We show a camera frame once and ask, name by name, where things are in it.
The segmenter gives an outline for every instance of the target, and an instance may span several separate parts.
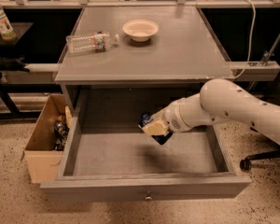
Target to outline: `drawer front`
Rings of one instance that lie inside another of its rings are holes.
[[[218,176],[55,181],[42,183],[41,188],[55,202],[131,202],[233,198],[249,183],[249,177]]]

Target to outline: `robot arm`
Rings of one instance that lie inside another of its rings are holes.
[[[206,82],[199,94],[170,103],[142,118],[139,126],[159,142],[160,137],[169,138],[172,133],[228,120],[245,123],[280,145],[280,106],[263,102],[225,79]]]

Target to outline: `water bottle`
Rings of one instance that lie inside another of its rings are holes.
[[[70,53],[87,50],[106,51],[119,42],[119,35],[111,37],[109,32],[91,33],[88,35],[69,35],[66,44]]]
[[[2,38],[6,41],[13,40],[17,38],[15,31],[13,30],[5,11],[0,5],[0,34]]]

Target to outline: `yellow object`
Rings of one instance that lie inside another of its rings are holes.
[[[165,124],[163,120],[152,121],[151,123],[143,127],[142,130],[148,136],[168,134],[168,126]]]
[[[65,117],[66,117],[66,125],[68,129],[70,129],[72,123],[72,114],[68,106],[65,107]]]

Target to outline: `cardboard box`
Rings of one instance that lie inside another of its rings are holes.
[[[24,150],[32,183],[53,181],[59,170],[63,153],[55,151],[57,135],[54,131],[56,118],[65,113],[62,94],[52,94],[37,120],[36,126]]]

